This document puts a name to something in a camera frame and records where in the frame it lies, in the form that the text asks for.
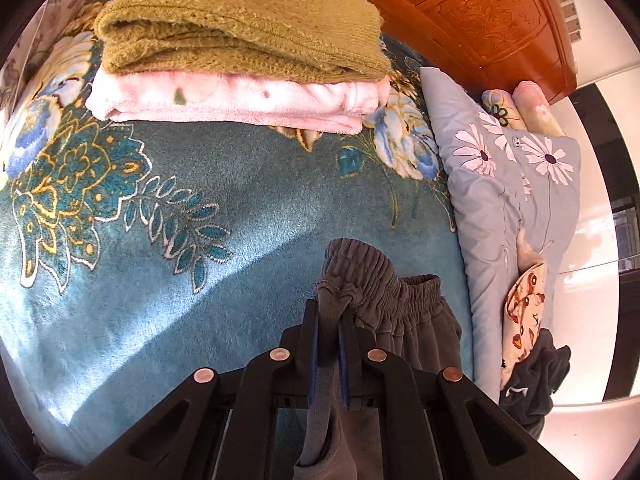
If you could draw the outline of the dark grey sweatpants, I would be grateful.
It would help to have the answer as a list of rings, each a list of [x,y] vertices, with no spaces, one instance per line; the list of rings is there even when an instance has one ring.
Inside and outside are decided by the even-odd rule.
[[[378,348],[416,370],[458,367],[462,329],[440,292],[440,279],[401,278],[390,259],[360,240],[332,240],[318,284],[319,365],[307,412],[296,479],[379,479],[380,426],[373,410],[351,411],[338,394],[337,326],[343,314],[368,330]]]

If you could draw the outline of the black hooded garment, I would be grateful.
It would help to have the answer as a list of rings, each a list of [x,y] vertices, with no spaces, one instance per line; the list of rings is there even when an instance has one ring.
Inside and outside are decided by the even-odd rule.
[[[552,394],[570,371],[571,356],[570,347],[556,348],[552,333],[543,328],[532,352],[514,366],[500,392],[500,408],[536,440],[544,430],[544,419],[552,411]]]

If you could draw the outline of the cartoon print cream garment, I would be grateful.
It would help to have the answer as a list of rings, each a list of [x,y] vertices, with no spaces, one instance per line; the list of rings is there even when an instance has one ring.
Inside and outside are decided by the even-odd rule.
[[[524,271],[506,295],[502,324],[500,388],[510,380],[536,344],[546,303],[547,266],[536,263]]]

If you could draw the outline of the teal floral fleece blanket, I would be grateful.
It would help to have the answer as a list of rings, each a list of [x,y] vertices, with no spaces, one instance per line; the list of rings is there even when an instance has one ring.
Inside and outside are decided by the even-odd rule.
[[[111,122],[89,0],[22,105],[37,156],[1,192],[1,355],[36,442],[83,465],[197,368],[225,372],[302,318],[326,245],[435,274],[474,370],[468,286],[416,51],[385,37],[390,108],[356,136]]]

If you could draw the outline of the grey daisy print quilt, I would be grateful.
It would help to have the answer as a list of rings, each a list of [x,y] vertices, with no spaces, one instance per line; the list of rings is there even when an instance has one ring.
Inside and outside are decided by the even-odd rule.
[[[497,400],[511,363],[503,350],[506,298],[522,274],[516,241],[525,238],[547,267],[544,310],[520,337],[530,344],[535,330],[551,325],[555,279],[576,230],[580,147],[569,136],[503,128],[446,73],[423,67],[420,74],[468,278],[475,382]]]

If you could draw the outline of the pink folded garment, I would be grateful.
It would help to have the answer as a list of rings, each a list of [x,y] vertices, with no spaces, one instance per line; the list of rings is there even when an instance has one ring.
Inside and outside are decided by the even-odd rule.
[[[237,74],[98,70],[86,107],[114,122],[242,122],[357,134],[364,116],[384,105],[390,80],[299,84]]]

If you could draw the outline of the pink floral pillow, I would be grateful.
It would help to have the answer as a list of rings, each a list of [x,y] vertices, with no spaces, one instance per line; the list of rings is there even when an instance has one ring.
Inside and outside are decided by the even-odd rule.
[[[482,94],[482,105],[485,112],[503,127],[544,136],[565,136],[536,82],[523,80],[512,93],[501,89],[486,90]]]

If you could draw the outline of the olive green knitted sweater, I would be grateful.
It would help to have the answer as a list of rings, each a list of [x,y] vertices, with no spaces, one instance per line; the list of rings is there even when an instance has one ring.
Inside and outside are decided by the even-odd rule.
[[[185,70],[304,84],[390,70],[368,0],[112,0],[96,18],[109,74]]]

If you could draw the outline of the orange wooden headboard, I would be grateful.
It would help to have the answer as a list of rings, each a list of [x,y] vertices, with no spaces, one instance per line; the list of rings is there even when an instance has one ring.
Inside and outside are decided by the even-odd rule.
[[[558,0],[368,0],[390,34],[472,93],[541,86],[550,101],[576,87]]]

